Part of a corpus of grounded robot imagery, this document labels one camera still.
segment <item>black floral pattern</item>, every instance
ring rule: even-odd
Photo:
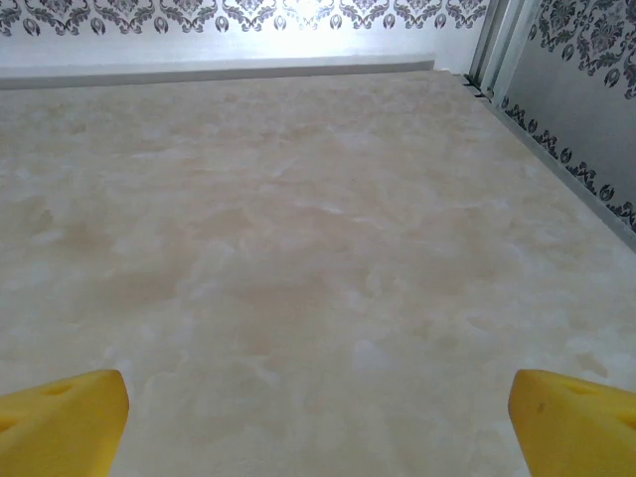
[[[590,168],[585,162],[580,162],[577,165],[571,163],[573,152],[568,147],[563,148],[558,152],[557,137],[550,133],[548,129],[545,129],[542,133],[534,134],[538,129],[539,123],[535,119],[531,119],[528,127],[526,126],[526,112],[521,109],[518,104],[508,108],[510,100],[507,96],[501,103],[501,108],[510,116],[522,129],[528,132],[532,138],[541,144],[552,157],[558,162],[576,179],[578,179],[585,188],[594,196],[596,196],[601,202],[605,204],[605,207],[609,209],[616,217],[621,219],[632,232],[636,233],[636,209],[631,202],[625,202],[622,205],[613,204],[611,201],[614,198],[615,190],[610,184],[604,184],[600,190],[596,189],[594,180],[596,179],[596,171]]]
[[[82,31],[166,34],[174,29],[202,33],[208,26],[219,33],[236,27],[259,32],[265,24],[277,31],[290,25],[300,30],[338,30],[345,25],[354,30],[421,29],[427,24],[437,30],[453,24],[455,29],[471,29],[486,15],[487,4],[488,0],[0,0],[0,34],[12,37],[20,24],[34,37],[47,26],[59,36]]]
[[[636,97],[636,0],[543,0],[529,41],[541,32],[541,46],[563,45],[568,62],[578,52],[578,68],[593,77],[609,70],[607,87],[626,82],[625,97]]]
[[[157,17],[155,19],[154,25],[157,32],[167,33],[170,28],[169,21],[172,21],[181,27],[183,33],[192,31],[201,33],[206,22],[215,18],[219,6],[216,0],[206,5],[204,5],[203,0],[172,0],[171,4],[168,1],[159,0],[159,10],[166,18]],[[215,26],[219,32],[224,32],[228,29],[224,29],[224,27],[229,25],[220,20],[215,22]]]

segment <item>yellow robot part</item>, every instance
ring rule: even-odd
[[[636,394],[523,370],[508,411],[533,477],[636,475]]]
[[[105,477],[128,416],[118,371],[0,397],[0,475]]]

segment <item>gray baseboard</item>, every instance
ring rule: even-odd
[[[254,60],[237,65],[155,66],[132,71],[131,67],[46,68],[9,71],[0,69],[0,89],[106,86],[158,82],[246,80],[332,75],[367,75],[432,70],[434,57],[381,56],[330,57],[290,60]]]

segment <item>wall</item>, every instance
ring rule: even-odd
[[[636,233],[636,0],[544,0],[500,107]]]
[[[375,55],[434,55],[436,68],[463,73],[487,2],[0,0],[0,76],[59,66]]]

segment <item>marble floor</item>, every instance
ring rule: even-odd
[[[0,92],[0,393],[117,368],[112,476],[528,475],[636,389],[636,256],[451,75]]]

